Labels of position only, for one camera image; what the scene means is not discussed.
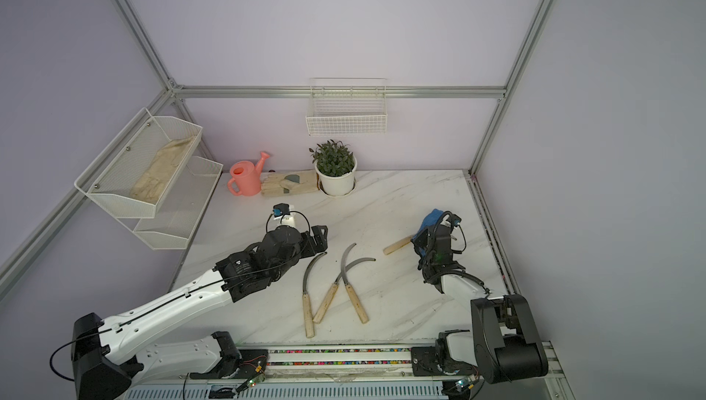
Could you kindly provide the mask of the blue fluffy rag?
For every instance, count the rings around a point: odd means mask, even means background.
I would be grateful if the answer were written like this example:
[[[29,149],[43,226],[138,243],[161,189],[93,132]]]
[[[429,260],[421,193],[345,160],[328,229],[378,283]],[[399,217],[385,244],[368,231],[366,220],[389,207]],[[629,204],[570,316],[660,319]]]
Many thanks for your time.
[[[412,237],[411,243],[415,253],[419,258],[425,258],[430,247],[434,245],[436,240],[435,228],[439,221],[442,221],[446,212],[439,209],[434,209],[422,221],[421,226]]]

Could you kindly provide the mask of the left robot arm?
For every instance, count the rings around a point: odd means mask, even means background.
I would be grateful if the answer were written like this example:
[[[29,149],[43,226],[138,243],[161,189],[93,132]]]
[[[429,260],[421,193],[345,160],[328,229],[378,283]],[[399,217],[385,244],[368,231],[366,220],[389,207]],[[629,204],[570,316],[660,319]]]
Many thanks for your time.
[[[279,225],[259,242],[218,261],[202,276],[148,304],[102,318],[75,321],[69,344],[71,381],[80,399],[116,399],[149,378],[189,374],[228,378],[245,362],[230,334],[211,333],[194,343],[161,344],[159,339],[187,322],[234,304],[277,282],[302,258],[324,253],[328,228],[300,232]]]

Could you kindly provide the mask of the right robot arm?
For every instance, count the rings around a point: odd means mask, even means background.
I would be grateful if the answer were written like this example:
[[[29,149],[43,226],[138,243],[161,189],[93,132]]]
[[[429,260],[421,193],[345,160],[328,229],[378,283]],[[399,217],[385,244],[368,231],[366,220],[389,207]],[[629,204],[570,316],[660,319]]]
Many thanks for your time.
[[[428,226],[413,238],[424,282],[469,310],[470,328],[439,333],[435,345],[412,350],[413,369],[423,374],[474,375],[507,383],[544,377],[549,361],[526,298],[491,294],[480,278],[455,259],[453,228]]]

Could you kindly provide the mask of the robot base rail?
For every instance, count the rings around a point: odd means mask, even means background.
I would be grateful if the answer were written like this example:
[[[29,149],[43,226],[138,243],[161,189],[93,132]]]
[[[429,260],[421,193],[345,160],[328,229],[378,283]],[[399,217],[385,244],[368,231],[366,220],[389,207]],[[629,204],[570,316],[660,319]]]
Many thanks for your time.
[[[181,371],[143,381],[124,399],[570,399],[550,346],[549,374],[491,385],[466,363],[441,362],[432,347],[405,345],[243,349],[232,375]]]

